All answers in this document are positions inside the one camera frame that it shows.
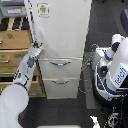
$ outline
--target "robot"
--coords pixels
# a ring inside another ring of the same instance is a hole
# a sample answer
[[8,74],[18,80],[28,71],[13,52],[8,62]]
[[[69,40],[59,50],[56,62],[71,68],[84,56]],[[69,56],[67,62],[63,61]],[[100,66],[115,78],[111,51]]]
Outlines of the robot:
[[38,47],[36,43],[32,43],[28,54],[19,64],[12,84],[3,90],[0,96],[0,128],[22,128],[18,117],[28,105],[28,91],[36,67],[35,61],[40,58],[42,52],[42,44]]
[[111,47],[96,48],[94,70],[94,94],[102,103],[116,106],[128,91],[128,37],[115,34]]

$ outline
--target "cable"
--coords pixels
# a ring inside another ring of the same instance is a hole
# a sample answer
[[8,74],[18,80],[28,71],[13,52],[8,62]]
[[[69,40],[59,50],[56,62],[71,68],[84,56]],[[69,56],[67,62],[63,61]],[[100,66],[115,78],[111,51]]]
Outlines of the cable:
[[128,91],[125,92],[124,97],[122,99],[122,103],[121,103],[121,118],[120,118],[120,123],[119,123],[119,127],[118,128],[120,128],[120,126],[121,126],[121,122],[122,122],[122,107],[123,107],[123,102],[124,102],[125,96],[127,94],[128,94]]
[[106,0],[98,0],[98,2],[99,2],[100,4],[103,4],[103,3],[106,2]]
[[91,46],[92,52],[94,52],[93,46],[96,46],[97,48],[99,48],[99,46],[97,44],[92,44],[92,46]]
[[90,86],[90,89],[87,90],[87,91],[82,91],[81,88],[78,87],[79,88],[79,91],[82,92],[82,93],[88,93],[88,92],[90,92],[92,90],[92,83],[89,80],[82,80],[82,81],[89,82],[91,86]]

